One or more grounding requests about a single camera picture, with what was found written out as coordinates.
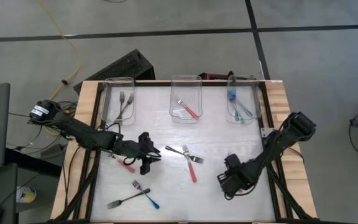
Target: black case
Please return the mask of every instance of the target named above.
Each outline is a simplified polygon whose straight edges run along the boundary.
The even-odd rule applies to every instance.
[[[137,50],[133,50],[87,80],[105,80],[115,77],[131,77],[135,80],[155,80],[153,65]],[[73,88],[80,94],[82,82]]]

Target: pink handle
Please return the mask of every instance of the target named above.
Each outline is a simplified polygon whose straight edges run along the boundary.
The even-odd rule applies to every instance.
[[[197,114],[194,113],[188,106],[185,106],[185,109],[187,110],[187,112],[189,112],[189,114],[192,115],[192,117],[194,117],[194,119],[198,119]]]
[[[193,180],[194,183],[197,183],[196,174],[194,173],[193,166],[191,165],[190,162],[189,162],[189,170],[190,170],[191,179]]]
[[[122,159],[117,159],[118,163],[120,163],[123,167],[125,167],[125,169],[129,170],[129,172],[134,173],[135,169],[132,168],[131,166],[127,166],[124,164],[124,161],[122,161]]]

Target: yellow cable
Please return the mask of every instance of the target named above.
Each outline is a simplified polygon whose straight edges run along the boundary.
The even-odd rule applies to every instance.
[[[44,129],[45,129],[49,134],[54,135],[54,136],[60,134],[60,133],[54,133],[54,132],[49,131],[49,129],[48,129],[46,126],[44,126]]]
[[[48,9],[42,4],[41,0],[37,0],[38,4],[42,7],[42,9],[44,9],[45,13],[48,15],[49,19],[55,24],[55,27],[57,28],[57,30],[59,31],[59,34],[61,35],[61,37],[63,39],[65,39],[73,48],[75,55],[77,56],[77,68],[75,69],[75,71],[66,79],[66,81],[71,80],[72,78],[74,78],[74,76],[77,74],[78,70],[80,69],[80,55],[77,51],[77,48],[75,48],[74,44],[71,43],[63,34],[61,28],[59,27],[59,25],[56,23],[55,19],[52,17],[52,15],[48,12]],[[50,97],[50,100],[54,99],[56,94],[60,91],[60,89],[62,88],[63,84],[60,84],[59,87],[56,89],[56,91],[52,94],[52,96]]]

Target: gray floor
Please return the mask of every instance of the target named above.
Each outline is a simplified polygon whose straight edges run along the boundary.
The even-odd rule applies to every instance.
[[[43,2],[65,34],[250,27],[242,0]],[[258,0],[252,1],[252,6],[259,27],[358,24],[358,1]],[[58,32],[35,1],[0,0],[0,37],[39,35]],[[301,144],[318,216],[358,223],[358,154],[347,135],[348,120],[358,113],[358,30],[269,32],[260,33],[260,38],[270,76],[284,80],[291,109],[303,111],[318,125],[315,136]],[[73,43],[81,59],[73,83],[133,49],[149,59],[158,79],[229,70],[262,78],[251,33],[81,39]],[[0,42],[0,83],[12,85],[10,111],[28,113],[37,100],[49,98],[60,80],[75,69],[75,60],[63,40]],[[71,88],[56,98],[76,99]],[[9,143],[26,144],[36,133],[37,128],[26,125],[25,119],[9,117]],[[358,146],[358,129],[352,134]],[[42,133],[34,146],[44,146],[52,139]],[[40,179],[34,184],[50,186],[53,194],[57,182]],[[22,212],[20,222],[45,221],[53,198],[48,196],[40,203],[46,205]]]

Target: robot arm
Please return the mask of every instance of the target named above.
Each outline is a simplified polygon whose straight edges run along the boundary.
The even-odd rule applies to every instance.
[[[145,175],[150,171],[150,164],[159,161],[161,155],[154,148],[154,143],[149,134],[144,132],[139,136],[139,142],[123,141],[123,135],[113,131],[97,130],[65,114],[60,105],[54,101],[38,101],[30,112],[30,122],[33,124],[56,127],[63,132],[75,137],[77,143],[86,150],[102,150],[127,159],[142,160],[140,174]]]
[[[316,131],[315,126],[303,113],[291,113],[279,130],[273,130],[263,140],[265,150],[258,157],[243,163],[235,154],[225,158],[227,171],[218,175],[218,181],[225,195],[233,198],[240,189],[254,188],[262,169],[286,148],[298,141],[309,140]]]

